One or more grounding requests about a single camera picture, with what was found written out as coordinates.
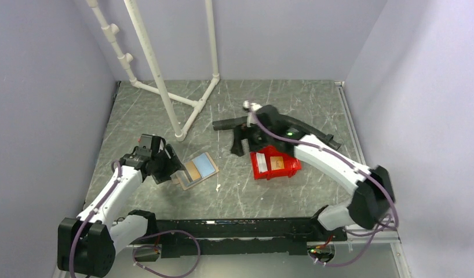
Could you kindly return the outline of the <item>beige card holder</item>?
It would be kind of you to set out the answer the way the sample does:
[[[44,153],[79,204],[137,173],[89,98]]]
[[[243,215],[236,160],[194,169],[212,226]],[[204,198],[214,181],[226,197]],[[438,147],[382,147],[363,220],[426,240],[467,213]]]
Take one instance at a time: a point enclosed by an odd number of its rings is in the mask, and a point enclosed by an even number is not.
[[[214,160],[205,152],[185,162],[184,169],[178,170],[171,178],[174,185],[179,185],[187,191],[218,172]]]

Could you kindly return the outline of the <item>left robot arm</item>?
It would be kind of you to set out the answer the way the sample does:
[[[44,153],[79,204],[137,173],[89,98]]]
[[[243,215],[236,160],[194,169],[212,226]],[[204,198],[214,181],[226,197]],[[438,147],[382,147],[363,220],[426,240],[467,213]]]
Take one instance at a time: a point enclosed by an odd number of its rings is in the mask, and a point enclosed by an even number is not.
[[[154,213],[133,210],[120,224],[114,222],[147,177],[160,184],[182,169],[184,165],[163,137],[142,134],[130,153],[111,163],[113,175],[94,201],[75,218],[60,222],[57,267],[71,277],[104,277],[127,245],[137,239],[153,242],[159,231]]]

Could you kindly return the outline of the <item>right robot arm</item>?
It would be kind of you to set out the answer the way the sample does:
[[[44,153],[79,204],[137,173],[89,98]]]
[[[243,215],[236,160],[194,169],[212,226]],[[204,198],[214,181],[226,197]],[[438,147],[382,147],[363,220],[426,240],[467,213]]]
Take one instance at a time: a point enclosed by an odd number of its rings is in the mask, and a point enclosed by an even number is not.
[[[347,158],[302,123],[286,120],[273,105],[245,101],[243,109],[247,118],[234,127],[233,154],[243,156],[243,140],[247,140],[253,152],[272,146],[318,169],[350,194],[346,202],[319,209],[310,226],[315,239],[325,240],[334,229],[349,225],[372,230],[388,211],[394,210],[395,197],[385,168],[369,167]]]

